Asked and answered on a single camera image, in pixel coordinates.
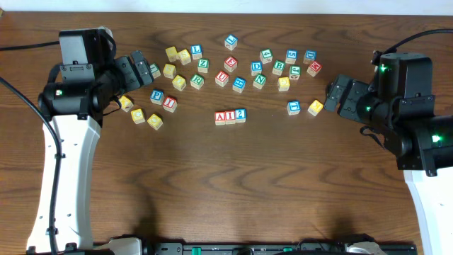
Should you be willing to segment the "yellow K block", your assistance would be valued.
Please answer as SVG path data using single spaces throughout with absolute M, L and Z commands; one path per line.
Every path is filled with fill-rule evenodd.
M 121 104 L 121 109 L 126 113 L 129 112 L 134 106 L 132 100 L 126 96 L 121 96 L 119 101 Z

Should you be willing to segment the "yellow S block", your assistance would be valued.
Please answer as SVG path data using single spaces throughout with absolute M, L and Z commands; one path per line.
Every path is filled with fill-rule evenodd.
M 173 64 L 165 64 L 163 74 L 166 78 L 174 79 L 176 77 L 176 66 Z

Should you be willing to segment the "yellow M block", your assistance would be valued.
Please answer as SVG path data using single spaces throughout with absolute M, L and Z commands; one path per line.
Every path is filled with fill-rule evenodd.
M 178 51 L 174 46 L 166 48 L 165 51 L 169 62 L 175 62 L 178 60 Z

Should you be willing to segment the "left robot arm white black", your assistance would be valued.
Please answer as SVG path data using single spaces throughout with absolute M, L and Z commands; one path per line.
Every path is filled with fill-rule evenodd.
M 38 96 L 45 120 L 45 163 L 40 202 L 27 254 L 151 254 L 133 235 L 93 240 L 90 192 L 93 156 L 105 109 L 154 78 L 141 51 L 116 57 L 105 26 L 59 32 L 62 62 L 51 69 Z

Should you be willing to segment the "green 7 block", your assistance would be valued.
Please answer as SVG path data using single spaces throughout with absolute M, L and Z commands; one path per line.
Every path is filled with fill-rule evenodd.
M 153 63 L 149 66 L 151 75 L 153 76 L 154 79 L 158 78 L 161 76 L 161 71 L 159 69 L 159 66 L 156 63 Z

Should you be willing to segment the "red i block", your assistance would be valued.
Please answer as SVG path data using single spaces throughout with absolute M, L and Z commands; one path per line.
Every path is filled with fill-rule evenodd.
M 228 110 L 225 111 L 225 124 L 235 124 L 236 123 L 236 111 Z
M 170 96 L 165 97 L 163 104 L 162 104 L 163 108 L 166 111 L 171 112 L 171 113 L 175 112 L 177 105 L 178 105 L 177 100 Z

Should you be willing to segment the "yellow S block ladybug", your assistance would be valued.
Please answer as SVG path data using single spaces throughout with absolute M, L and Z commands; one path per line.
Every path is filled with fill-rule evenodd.
M 187 49 L 178 52 L 178 59 L 182 65 L 186 65 L 191 62 L 192 57 Z

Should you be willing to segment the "red A block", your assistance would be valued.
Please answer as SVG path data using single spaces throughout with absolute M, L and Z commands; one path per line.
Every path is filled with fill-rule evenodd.
M 226 124 L 226 114 L 224 111 L 218 111 L 214 113 L 214 123 L 215 125 L 225 125 Z

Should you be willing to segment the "blue L block left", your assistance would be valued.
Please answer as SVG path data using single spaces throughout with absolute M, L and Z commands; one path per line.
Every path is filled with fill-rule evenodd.
M 192 58 L 194 60 L 198 60 L 198 59 L 202 58 L 202 46 L 201 45 L 191 45 L 190 51 L 191 51 Z

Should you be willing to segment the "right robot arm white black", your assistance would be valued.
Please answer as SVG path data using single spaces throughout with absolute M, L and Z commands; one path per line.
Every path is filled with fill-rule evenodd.
M 426 254 L 452 253 L 452 117 L 435 115 L 432 60 L 420 53 L 379 58 L 370 83 L 340 74 L 324 108 L 396 157 L 415 205 Z

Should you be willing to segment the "green N block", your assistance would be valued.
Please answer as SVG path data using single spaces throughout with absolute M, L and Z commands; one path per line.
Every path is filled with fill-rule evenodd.
M 267 81 L 266 76 L 262 74 L 257 74 L 255 79 L 253 80 L 253 86 L 257 89 L 262 89 Z

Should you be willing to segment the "red E block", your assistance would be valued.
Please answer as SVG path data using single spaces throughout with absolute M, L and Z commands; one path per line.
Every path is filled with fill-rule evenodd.
M 233 72 L 237 68 L 237 65 L 238 65 L 237 59 L 232 56 L 226 58 L 224 61 L 224 68 L 228 72 Z

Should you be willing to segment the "yellow O block lower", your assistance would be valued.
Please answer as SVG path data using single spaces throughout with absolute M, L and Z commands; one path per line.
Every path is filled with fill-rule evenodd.
M 154 128 L 155 130 L 158 130 L 162 125 L 163 125 L 163 120 L 162 118 L 153 113 L 148 119 L 147 119 L 147 123 L 152 127 Z

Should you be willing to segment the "green Z block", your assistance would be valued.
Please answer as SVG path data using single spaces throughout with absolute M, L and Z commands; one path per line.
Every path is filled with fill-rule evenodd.
M 208 73 L 210 67 L 210 61 L 205 58 L 200 58 L 197 64 L 197 70 L 199 73 Z

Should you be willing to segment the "blue 2 block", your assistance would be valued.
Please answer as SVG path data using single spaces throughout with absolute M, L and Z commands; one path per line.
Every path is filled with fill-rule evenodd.
M 235 110 L 236 123 L 246 122 L 247 114 L 245 108 L 238 108 Z

